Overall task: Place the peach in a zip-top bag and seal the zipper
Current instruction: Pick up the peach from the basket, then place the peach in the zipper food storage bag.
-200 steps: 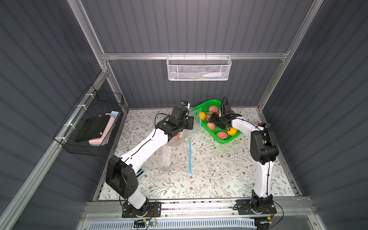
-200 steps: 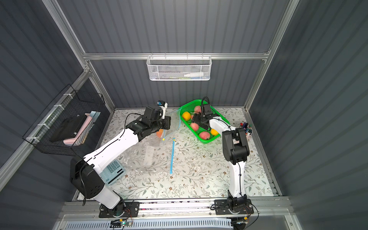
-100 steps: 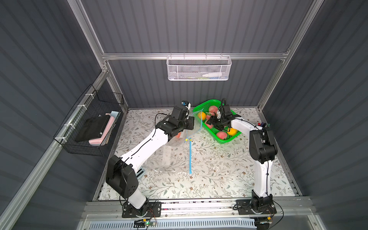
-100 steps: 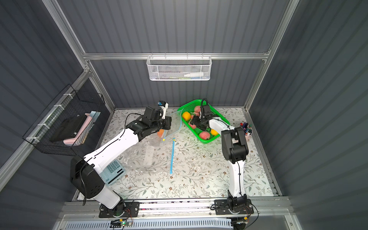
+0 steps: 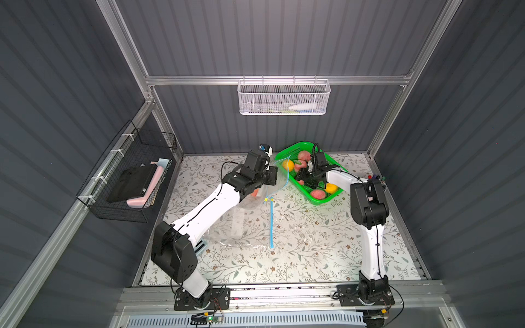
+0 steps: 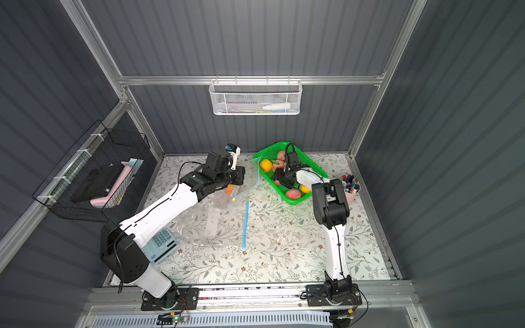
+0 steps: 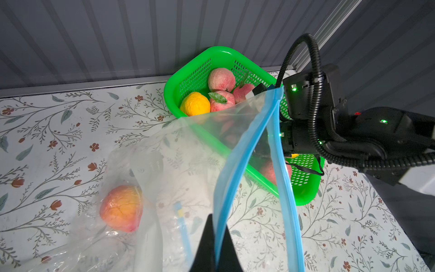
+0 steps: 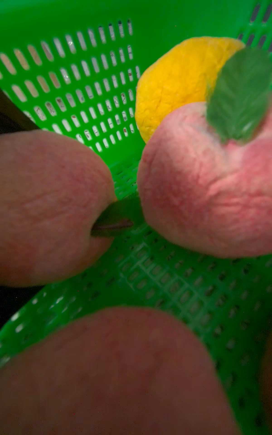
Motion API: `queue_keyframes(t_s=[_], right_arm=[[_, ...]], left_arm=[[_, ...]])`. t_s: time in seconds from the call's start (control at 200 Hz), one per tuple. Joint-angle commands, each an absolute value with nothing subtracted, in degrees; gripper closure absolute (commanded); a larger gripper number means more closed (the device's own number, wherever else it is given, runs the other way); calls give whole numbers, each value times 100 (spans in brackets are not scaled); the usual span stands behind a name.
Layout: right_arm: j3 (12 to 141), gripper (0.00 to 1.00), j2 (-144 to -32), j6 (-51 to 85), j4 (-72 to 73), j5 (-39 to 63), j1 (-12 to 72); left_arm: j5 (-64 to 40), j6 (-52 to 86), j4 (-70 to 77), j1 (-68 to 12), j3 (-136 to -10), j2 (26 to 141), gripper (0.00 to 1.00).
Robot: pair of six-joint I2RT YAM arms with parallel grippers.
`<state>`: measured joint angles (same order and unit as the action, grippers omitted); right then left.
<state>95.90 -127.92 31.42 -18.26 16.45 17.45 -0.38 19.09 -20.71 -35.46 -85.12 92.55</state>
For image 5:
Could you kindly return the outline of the pink peach with leaf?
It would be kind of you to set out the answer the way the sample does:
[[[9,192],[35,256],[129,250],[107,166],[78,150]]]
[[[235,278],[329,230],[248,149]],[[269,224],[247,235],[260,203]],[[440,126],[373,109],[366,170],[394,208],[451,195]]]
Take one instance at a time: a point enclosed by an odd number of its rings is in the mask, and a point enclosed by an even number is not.
[[[299,172],[302,168],[307,168],[308,163],[304,160],[295,160],[294,161],[294,170],[295,172]]]

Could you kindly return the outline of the clear zip-top bag blue zipper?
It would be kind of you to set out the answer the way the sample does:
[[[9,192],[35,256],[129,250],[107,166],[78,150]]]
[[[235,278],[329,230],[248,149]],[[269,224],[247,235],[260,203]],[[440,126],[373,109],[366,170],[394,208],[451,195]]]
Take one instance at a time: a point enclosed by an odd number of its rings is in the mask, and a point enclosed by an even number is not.
[[[247,195],[238,205],[227,210],[203,239],[209,245],[233,247],[247,250],[272,250],[274,248],[276,196],[287,187],[287,175],[281,169],[282,163],[272,160],[271,166],[278,169],[277,185],[263,185],[257,198]]]

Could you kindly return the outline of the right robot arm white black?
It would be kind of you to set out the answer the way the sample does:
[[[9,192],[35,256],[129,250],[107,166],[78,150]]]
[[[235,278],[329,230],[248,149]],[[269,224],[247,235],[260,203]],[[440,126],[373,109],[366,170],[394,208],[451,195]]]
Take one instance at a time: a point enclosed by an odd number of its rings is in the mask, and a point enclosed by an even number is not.
[[[390,215],[385,187],[375,177],[366,180],[340,166],[311,164],[298,170],[295,180],[318,190],[320,184],[332,184],[350,194],[350,213],[359,225],[362,237],[362,266],[359,271],[357,295],[365,305],[373,305],[390,293],[384,265],[383,234]]]

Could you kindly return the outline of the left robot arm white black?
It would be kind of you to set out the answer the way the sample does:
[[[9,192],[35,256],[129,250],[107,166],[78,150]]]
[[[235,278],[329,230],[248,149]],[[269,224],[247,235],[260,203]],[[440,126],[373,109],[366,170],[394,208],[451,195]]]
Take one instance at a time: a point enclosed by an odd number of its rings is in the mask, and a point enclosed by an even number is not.
[[[198,270],[194,247],[223,214],[263,185],[276,185],[277,179],[273,165],[255,172],[238,165],[194,210],[172,224],[162,221],[156,226],[151,261],[194,299],[208,301],[211,283]]]

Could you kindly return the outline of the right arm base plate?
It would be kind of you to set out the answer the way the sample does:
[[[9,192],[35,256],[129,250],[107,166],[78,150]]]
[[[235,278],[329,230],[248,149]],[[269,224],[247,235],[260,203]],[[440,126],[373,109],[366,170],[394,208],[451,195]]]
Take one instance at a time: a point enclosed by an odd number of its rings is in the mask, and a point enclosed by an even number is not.
[[[395,305],[391,289],[380,283],[379,285],[366,285],[363,283],[339,284],[332,294],[332,299],[339,301],[343,307],[348,306],[383,306]]]

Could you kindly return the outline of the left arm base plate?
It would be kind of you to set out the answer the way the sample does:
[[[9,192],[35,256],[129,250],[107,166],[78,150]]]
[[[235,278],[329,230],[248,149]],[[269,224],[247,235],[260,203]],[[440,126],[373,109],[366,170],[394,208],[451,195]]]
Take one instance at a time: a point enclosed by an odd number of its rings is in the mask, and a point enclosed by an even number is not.
[[[209,287],[201,297],[195,298],[180,287],[174,295],[174,311],[215,311],[228,310],[230,307],[231,290],[226,287]]]

